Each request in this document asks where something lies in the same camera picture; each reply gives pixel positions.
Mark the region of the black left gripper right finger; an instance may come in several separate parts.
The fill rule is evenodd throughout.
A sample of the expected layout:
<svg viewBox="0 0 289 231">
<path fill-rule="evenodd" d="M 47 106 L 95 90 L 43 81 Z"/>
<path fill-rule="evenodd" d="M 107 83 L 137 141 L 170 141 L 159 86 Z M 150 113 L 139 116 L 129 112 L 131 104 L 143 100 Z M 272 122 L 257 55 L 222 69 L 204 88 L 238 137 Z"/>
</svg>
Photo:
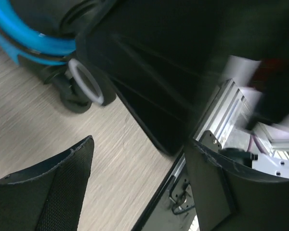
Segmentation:
<svg viewBox="0 0 289 231">
<path fill-rule="evenodd" d="M 289 231 L 289 179 L 220 155 L 197 141 L 184 146 L 202 231 Z"/>
</svg>

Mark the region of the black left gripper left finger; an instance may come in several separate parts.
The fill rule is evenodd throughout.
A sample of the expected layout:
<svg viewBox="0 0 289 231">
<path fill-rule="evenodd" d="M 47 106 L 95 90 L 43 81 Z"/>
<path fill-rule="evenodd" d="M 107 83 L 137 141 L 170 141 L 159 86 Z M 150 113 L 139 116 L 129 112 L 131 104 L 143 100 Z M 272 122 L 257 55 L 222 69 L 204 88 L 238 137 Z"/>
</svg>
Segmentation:
<svg viewBox="0 0 289 231">
<path fill-rule="evenodd" d="M 0 231 L 75 231 L 91 173 L 94 140 L 0 179 Z"/>
</svg>

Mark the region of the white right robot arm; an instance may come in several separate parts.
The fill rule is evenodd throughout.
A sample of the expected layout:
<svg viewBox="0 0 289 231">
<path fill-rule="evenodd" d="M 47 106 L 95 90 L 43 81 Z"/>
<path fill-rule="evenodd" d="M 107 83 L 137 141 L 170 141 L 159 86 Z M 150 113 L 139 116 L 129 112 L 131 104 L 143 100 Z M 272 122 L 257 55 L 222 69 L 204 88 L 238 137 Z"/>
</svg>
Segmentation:
<svg viewBox="0 0 289 231">
<path fill-rule="evenodd" d="M 111 0 L 76 47 L 169 157 L 195 135 L 239 60 L 260 63 L 241 76 L 262 92 L 246 128 L 289 116 L 289 0 Z"/>
</svg>

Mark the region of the blue suitcase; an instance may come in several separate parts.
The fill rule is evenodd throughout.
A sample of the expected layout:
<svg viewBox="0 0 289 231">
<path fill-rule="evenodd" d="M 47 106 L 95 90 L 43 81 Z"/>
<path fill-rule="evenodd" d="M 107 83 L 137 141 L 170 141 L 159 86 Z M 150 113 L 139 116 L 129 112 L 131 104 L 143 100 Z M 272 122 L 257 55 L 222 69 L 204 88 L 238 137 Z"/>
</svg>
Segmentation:
<svg viewBox="0 0 289 231">
<path fill-rule="evenodd" d="M 102 71 L 77 57 L 76 36 L 99 22 L 112 0 L 0 0 L 0 46 L 19 66 L 52 84 L 70 111 L 107 106 L 116 93 Z"/>
</svg>

